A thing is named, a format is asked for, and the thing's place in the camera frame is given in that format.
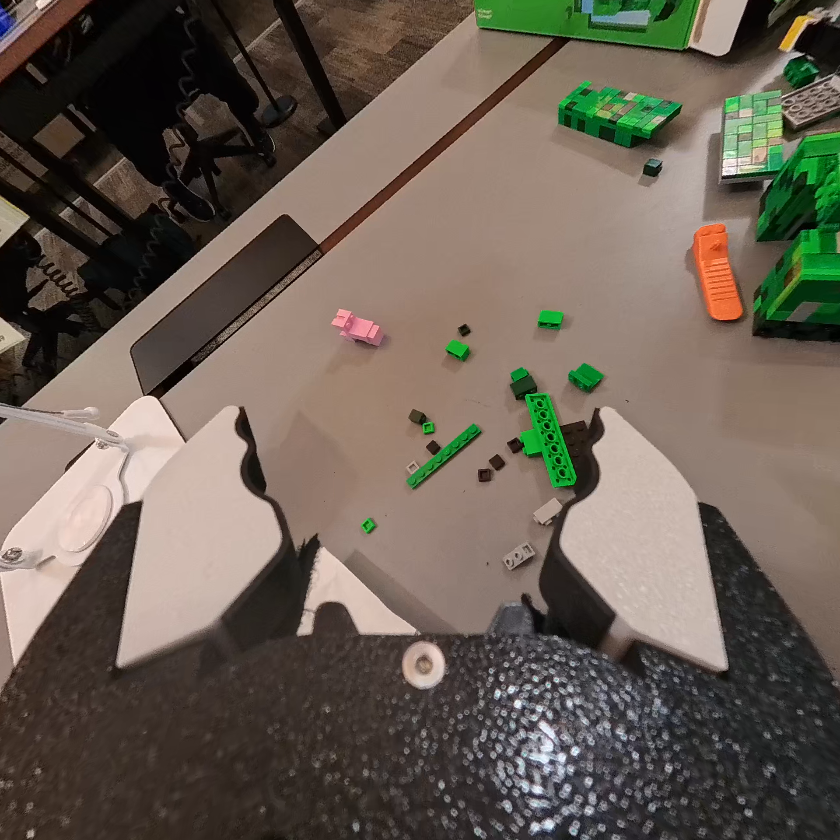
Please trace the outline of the pink toy pig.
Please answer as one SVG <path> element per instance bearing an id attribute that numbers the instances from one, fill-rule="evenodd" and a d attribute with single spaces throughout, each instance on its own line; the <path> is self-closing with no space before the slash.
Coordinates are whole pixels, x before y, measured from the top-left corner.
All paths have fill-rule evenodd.
<path id="1" fill-rule="evenodd" d="M 339 309 L 331 324 L 339 330 L 340 337 L 348 341 L 379 347 L 384 338 L 380 325 L 372 320 L 360 318 L 350 310 Z"/>

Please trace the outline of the grey studded plate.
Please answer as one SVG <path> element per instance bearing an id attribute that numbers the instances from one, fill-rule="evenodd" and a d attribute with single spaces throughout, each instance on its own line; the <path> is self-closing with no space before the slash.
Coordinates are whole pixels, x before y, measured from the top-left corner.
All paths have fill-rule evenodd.
<path id="1" fill-rule="evenodd" d="M 792 132 L 800 132 L 839 113 L 839 74 L 823 77 L 780 99 L 782 118 Z"/>

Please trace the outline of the black office chair base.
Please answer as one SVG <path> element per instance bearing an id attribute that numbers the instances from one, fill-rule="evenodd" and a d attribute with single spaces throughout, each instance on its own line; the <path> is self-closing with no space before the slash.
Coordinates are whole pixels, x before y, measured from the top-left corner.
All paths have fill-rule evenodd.
<path id="1" fill-rule="evenodd" d="M 218 161 L 248 156 L 260 159 L 243 129 L 232 128 L 201 137 L 187 125 L 184 130 L 176 129 L 175 137 L 186 148 L 185 159 L 178 171 L 179 180 L 188 186 L 200 179 L 210 194 L 216 193 L 216 181 L 222 174 Z"/>

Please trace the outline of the dark brown plate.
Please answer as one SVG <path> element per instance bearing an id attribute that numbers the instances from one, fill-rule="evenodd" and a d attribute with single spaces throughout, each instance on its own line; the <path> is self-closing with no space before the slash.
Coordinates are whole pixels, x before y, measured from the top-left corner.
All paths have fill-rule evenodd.
<path id="1" fill-rule="evenodd" d="M 590 423 L 578 421 L 560 426 L 565 447 L 573 463 L 578 465 L 594 458 L 593 447 L 601 439 L 603 425 L 596 413 Z"/>

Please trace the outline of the black table leg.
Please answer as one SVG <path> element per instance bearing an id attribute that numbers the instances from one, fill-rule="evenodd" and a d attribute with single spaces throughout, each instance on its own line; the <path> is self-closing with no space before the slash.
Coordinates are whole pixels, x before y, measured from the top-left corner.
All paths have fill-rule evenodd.
<path id="1" fill-rule="evenodd" d="M 299 15 L 296 3 L 294 1 L 272 1 L 271 3 L 287 31 L 290 42 L 325 112 L 324 119 L 318 124 L 318 131 L 324 137 L 331 137 L 348 121 L 340 100 Z"/>

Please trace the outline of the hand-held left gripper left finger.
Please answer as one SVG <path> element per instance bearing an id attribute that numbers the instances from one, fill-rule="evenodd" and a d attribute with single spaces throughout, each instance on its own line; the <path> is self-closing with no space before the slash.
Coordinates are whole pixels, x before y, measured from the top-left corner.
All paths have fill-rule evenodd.
<path id="1" fill-rule="evenodd" d="M 226 406 L 143 494 L 117 666 L 195 643 L 232 658 L 297 636 L 318 548 L 297 551 L 246 410 Z"/>

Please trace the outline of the orange brick separator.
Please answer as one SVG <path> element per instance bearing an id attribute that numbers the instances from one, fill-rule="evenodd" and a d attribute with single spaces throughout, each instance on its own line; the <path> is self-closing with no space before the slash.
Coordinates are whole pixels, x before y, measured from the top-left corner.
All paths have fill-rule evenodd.
<path id="1" fill-rule="evenodd" d="M 709 316 L 720 322 L 740 320 L 743 306 L 729 260 L 726 225 L 700 227 L 694 234 L 691 251 Z"/>

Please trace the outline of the green block model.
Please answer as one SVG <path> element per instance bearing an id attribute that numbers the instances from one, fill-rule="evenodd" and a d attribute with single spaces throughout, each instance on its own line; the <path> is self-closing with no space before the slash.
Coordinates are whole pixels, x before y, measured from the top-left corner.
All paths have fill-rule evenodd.
<path id="1" fill-rule="evenodd" d="M 752 335 L 839 342 L 837 225 L 801 231 L 753 296 Z"/>
<path id="2" fill-rule="evenodd" d="M 839 223 L 839 132 L 805 136 L 762 194 L 755 238 L 791 240 Z"/>

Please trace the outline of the green cardboard box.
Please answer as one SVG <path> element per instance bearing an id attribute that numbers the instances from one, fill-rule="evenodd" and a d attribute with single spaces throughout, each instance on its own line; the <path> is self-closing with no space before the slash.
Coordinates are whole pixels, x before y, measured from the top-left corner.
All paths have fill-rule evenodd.
<path id="1" fill-rule="evenodd" d="M 502 32 L 725 56 L 746 1 L 475 1 L 476 24 Z"/>

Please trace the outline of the green holed plate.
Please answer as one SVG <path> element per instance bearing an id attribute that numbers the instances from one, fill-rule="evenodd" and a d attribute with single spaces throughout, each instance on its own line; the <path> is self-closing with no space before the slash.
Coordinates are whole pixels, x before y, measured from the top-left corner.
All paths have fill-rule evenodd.
<path id="1" fill-rule="evenodd" d="M 528 457 L 542 457 L 553 488 L 573 487 L 577 474 L 550 395 L 529 393 L 524 402 L 532 425 L 519 436 L 522 450 Z"/>

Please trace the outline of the clear safety glasses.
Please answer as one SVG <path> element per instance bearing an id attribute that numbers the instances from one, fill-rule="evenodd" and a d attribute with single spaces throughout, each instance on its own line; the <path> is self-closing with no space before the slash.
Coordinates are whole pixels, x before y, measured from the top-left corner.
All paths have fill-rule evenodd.
<path id="1" fill-rule="evenodd" d="M 49 412 L 1 405 L 3 419 L 31 422 L 78 435 L 100 450 L 120 452 L 114 478 L 61 478 L 27 511 L 8 534 L 2 547 L 2 572 L 29 571 L 62 558 L 78 566 L 87 558 L 123 504 L 121 474 L 130 453 L 126 440 L 95 423 L 94 407 Z"/>

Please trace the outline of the white printed paper bag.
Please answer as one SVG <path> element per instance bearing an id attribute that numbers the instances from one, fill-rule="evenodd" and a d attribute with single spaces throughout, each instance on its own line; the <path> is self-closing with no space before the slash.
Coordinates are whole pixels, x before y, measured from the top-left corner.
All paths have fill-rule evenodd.
<path id="1" fill-rule="evenodd" d="M 391 611 L 365 584 L 324 547 L 315 554 L 298 636 L 313 632 L 317 610 L 328 603 L 346 608 L 364 635 L 417 635 L 417 630 Z"/>

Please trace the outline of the green brick wall panel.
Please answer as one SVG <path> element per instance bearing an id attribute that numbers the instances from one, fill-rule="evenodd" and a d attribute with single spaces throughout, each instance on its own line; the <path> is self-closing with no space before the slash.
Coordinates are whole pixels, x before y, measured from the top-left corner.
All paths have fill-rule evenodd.
<path id="1" fill-rule="evenodd" d="M 559 103 L 558 124 L 599 140 L 634 148 L 676 119 L 683 104 L 583 81 Z"/>

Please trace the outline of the long thin green plate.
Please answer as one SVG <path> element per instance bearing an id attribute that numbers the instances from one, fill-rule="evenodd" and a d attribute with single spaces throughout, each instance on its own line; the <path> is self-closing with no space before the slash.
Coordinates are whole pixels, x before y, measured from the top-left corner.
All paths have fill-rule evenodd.
<path id="1" fill-rule="evenodd" d="M 411 489 L 420 487 L 431 476 L 444 468 L 449 461 L 468 447 L 476 438 L 482 435 L 482 429 L 476 424 L 471 424 L 462 433 L 456 436 L 449 444 L 442 447 L 424 465 L 406 478 L 406 484 Z"/>

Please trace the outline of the brown wooden table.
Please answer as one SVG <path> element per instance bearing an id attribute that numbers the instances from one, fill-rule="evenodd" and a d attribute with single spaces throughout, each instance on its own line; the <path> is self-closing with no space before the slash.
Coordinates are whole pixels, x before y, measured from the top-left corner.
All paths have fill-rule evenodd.
<path id="1" fill-rule="evenodd" d="M 91 1 L 23 1 L 2 6 L 1 81 L 25 67 L 32 56 Z"/>

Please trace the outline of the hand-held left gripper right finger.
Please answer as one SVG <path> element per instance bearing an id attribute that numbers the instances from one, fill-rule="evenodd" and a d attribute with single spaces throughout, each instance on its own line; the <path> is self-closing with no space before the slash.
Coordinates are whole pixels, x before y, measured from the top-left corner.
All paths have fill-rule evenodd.
<path id="1" fill-rule="evenodd" d="M 728 654 L 697 495 L 611 407 L 594 410 L 583 477 L 539 576 L 544 631 L 621 660 L 646 644 L 723 674 Z"/>

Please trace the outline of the dark box with yellow edge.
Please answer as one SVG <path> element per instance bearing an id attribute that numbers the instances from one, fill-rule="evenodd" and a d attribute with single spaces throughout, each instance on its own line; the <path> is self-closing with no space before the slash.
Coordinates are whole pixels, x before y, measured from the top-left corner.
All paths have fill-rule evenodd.
<path id="1" fill-rule="evenodd" d="M 779 51 L 803 54 L 817 64 L 838 64 L 838 15 L 818 7 L 796 16 L 780 42 Z"/>

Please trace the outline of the green tiled square plate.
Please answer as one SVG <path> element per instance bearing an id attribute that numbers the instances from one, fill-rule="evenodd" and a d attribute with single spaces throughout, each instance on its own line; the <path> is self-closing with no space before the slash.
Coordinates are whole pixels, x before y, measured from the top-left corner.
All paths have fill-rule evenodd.
<path id="1" fill-rule="evenodd" d="M 725 99 L 721 113 L 719 183 L 764 182 L 784 164 L 780 90 Z"/>

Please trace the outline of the scattered small dark tiles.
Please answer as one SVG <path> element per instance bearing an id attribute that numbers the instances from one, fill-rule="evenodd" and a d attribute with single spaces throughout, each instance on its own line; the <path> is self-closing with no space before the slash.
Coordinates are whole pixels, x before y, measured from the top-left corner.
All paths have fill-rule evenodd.
<path id="1" fill-rule="evenodd" d="M 429 386 L 429 399 L 420 410 L 414 408 L 410 413 L 411 422 L 421 431 L 426 421 L 436 426 L 434 434 L 423 434 L 425 453 L 417 463 L 423 466 L 469 425 L 476 424 L 482 435 L 472 443 L 479 441 L 484 447 L 476 462 L 476 480 L 485 484 L 504 469 L 510 457 L 522 452 L 519 436 L 531 424 L 529 410 L 524 400 L 514 398 L 510 374 L 493 364 L 487 355 L 492 346 L 480 343 L 473 324 L 459 324 L 457 336 L 451 340 L 467 343 L 471 353 L 459 362 L 445 352 L 442 372 Z"/>

